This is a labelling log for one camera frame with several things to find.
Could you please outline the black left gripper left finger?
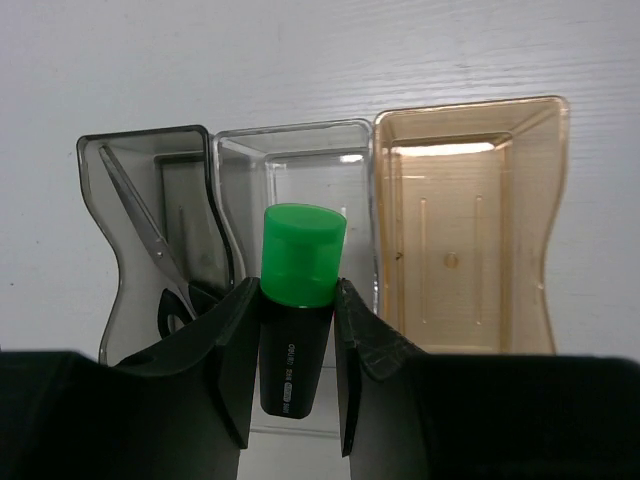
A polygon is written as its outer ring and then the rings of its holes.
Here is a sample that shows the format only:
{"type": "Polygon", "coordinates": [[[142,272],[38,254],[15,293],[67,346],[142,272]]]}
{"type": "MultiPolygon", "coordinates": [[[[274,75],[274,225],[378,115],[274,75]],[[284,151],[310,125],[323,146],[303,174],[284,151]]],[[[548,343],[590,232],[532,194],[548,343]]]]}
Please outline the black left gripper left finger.
{"type": "Polygon", "coordinates": [[[258,282],[105,366],[71,351],[1,356],[5,479],[233,479],[248,445],[258,282]]]}

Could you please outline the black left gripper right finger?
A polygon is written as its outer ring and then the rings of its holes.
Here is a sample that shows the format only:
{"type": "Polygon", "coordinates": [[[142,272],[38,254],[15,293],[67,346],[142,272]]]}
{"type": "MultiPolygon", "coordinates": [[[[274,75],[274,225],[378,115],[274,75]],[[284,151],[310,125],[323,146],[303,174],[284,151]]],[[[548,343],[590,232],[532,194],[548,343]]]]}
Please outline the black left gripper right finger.
{"type": "Polygon", "coordinates": [[[429,354],[348,280],[335,296],[342,454],[354,479],[635,479],[639,366],[429,354]]]}

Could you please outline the green cap black highlighter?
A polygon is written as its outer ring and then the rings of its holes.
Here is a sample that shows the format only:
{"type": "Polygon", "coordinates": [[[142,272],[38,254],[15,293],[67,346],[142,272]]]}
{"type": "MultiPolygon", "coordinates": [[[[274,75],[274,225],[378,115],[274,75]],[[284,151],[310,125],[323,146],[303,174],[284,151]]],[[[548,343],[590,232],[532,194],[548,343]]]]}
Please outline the green cap black highlighter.
{"type": "Polygon", "coordinates": [[[264,215],[260,273],[259,379],[265,413],[307,417],[334,314],[346,218],[284,203],[264,215]]]}

